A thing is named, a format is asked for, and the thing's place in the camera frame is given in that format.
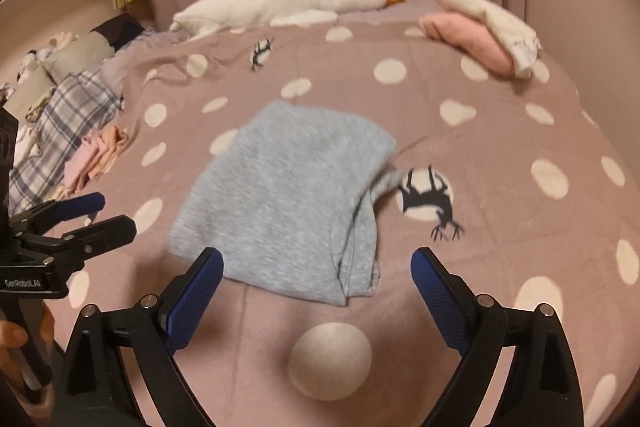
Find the person's left hand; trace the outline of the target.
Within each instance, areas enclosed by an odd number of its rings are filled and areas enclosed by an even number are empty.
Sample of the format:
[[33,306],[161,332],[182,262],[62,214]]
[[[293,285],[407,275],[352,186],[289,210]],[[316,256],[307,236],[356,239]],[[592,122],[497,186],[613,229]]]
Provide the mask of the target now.
[[20,367],[25,385],[39,391],[52,381],[51,350],[40,334],[44,317],[44,303],[37,299],[3,299],[1,318],[21,326],[27,334],[21,348],[11,349]]

